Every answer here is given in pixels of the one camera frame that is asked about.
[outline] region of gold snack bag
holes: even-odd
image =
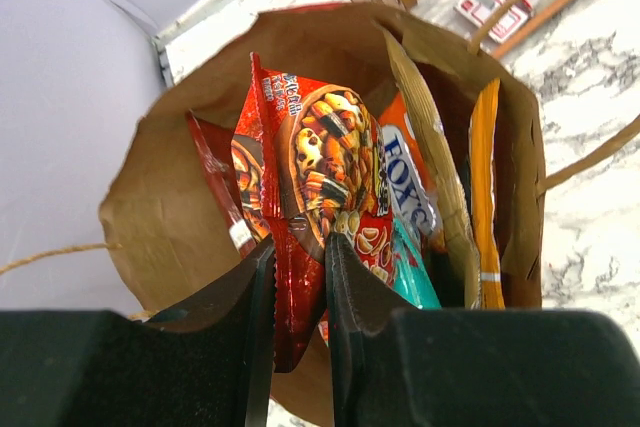
[[[504,309],[500,258],[493,236],[495,216],[493,138],[499,90],[500,79],[495,79],[480,92],[469,127],[471,217],[473,233],[480,253],[481,307],[483,309]]]

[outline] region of orange wooden edge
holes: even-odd
[[[555,0],[542,12],[535,15],[529,22],[527,22],[520,30],[513,34],[505,43],[499,45],[491,52],[491,55],[496,59],[504,57],[514,47],[524,41],[529,35],[538,30],[545,22],[547,22],[553,15],[559,12],[565,5],[572,0]]]

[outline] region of red snack bag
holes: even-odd
[[[189,131],[200,157],[209,189],[229,227],[229,236],[242,257],[256,246],[240,211],[240,193],[232,166],[231,142],[233,131],[186,114]]]
[[[240,185],[238,176],[238,185],[245,216],[266,221],[274,237],[275,364],[287,372],[326,309],[324,242],[331,231],[344,233],[381,279],[394,280],[382,135],[352,90],[262,69],[253,54],[236,143],[262,165],[259,202],[245,203],[246,177]]]

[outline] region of string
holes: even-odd
[[[55,257],[58,255],[65,254],[73,254],[74,252],[87,252],[89,250],[99,250],[99,249],[107,249],[107,250],[118,250],[121,249],[121,244],[115,243],[99,243],[99,244],[84,244],[84,245],[72,245],[69,247],[65,247],[64,249],[54,249],[47,250],[45,252],[40,252],[39,254],[30,255],[29,257],[25,257],[23,259],[14,260],[13,262],[9,262],[6,265],[0,267],[0,275],[6,274],[10,270],[17,269],[23,265],[31,264],[41,259],[46,259],[48,257]],[[129,320],[143,320],[153,317],[157,314],[158,311],[152,310],[143,310],[142,312],[136,312],[135,314],[128,315],[127,318]]]

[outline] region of food image on packaging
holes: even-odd
[[[262,155],[260,146],[251,138],[244,140],[245,145],[253,146],[254,154],[249,153],[235,138],[231,141],[231,157],[236,171],[236,181],[240,190],[242,211],[256,242],[269,235],[269,226],[262,217],[260,206],[260,188],[262,179]]]
[[[276,138],[289,130],[289,175],[283,173],[295,195],[289,210],[309,212],[321,246],[339,211],[359,216],[389,211],[387,173],[380,168],[382,136],[355,92],[333,85],[310,92]]]
[[[357,211],[341,211],[335,217],[331,231],[344,234],[358,254],[362,264],[389,287],[396,282],[397,268],[392,262],[392,227],[388,223],[360,228],[360,215]],[[320,335],[329,343],[327,315],[318,325]]]

